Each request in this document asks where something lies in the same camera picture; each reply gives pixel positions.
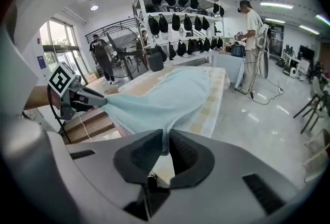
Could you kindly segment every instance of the light blue cloth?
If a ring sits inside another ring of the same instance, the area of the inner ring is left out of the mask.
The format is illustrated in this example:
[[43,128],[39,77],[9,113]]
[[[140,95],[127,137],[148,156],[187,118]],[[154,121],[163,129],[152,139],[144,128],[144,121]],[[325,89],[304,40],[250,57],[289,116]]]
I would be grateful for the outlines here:
[[170,129],[183,123],[206,101],[209,74],[199,67],[179,68],[145,96],[113,94],[101,108],[130,133],[163,129],[163,152],[167,152]]

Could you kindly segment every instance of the khaki pants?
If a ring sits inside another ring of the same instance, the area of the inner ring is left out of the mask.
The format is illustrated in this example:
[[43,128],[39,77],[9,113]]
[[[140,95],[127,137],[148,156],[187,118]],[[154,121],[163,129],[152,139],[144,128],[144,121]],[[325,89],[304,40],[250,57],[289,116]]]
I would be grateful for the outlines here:
[[244,93],[247,93],[252,88],[254,77],[259,67],[260,52],[261,50],[257,47],[253,50],[246,51],[244,80],[242,84],[242,92]]

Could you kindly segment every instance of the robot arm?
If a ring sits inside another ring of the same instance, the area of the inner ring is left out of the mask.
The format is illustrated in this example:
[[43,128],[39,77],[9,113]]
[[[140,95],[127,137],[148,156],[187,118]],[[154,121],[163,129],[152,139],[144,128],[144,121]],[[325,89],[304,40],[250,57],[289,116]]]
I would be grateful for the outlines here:
[[104,96],[80,83],[81,77],[77,76],[69,66],[63,62],[53,71],[48,81],[48,99],[52,107],[50,89],[52,88],[60,97],[59,119],[71,120],[79,111],[88,111],[94,106],[103,106],[107,103]]

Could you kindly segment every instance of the white t-shirt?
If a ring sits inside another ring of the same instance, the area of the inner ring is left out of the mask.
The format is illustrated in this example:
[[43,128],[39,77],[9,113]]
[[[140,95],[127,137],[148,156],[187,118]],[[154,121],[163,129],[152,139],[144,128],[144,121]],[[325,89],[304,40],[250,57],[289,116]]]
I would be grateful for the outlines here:
[[257,32],[259,30],[259,28],[262,25],[262,20],[260,18],[260,16],[254,11],[254,10],[250,10],[247,13],[247,30],[251,31],[251,30],[255,30],[256,34],[252,37],[247,38],[246,40],[246,48],[245,50],[252,50],[256,48],[256,37],[257,37]]

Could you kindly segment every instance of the man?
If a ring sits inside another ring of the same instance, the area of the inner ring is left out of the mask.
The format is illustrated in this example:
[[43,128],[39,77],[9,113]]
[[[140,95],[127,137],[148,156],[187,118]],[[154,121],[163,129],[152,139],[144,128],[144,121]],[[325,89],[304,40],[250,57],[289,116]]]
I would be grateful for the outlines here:
[[257,32],[262,26],[260,16],[252,9],[249,1],[242,0],[239,3],[241,13],[247,14],[247,33],[237,37],[237,40],[246,38],[246,56],[245,56],[245,71],[244,80],[241,90],[239,92],[246,95],[252,89],[254,77],[259,66],[259,55],[261,50],[256,46]]
[[98,35],[93,35],[93,39],[94,41],[89,45],[89,51],[92,54],[95,65],[99,64],[101,66],[104,77],[108,80],[109,84],[116,84],[118,80],[113,76],[112,64],[106,51],[108,44],[103,39],[100,39]]

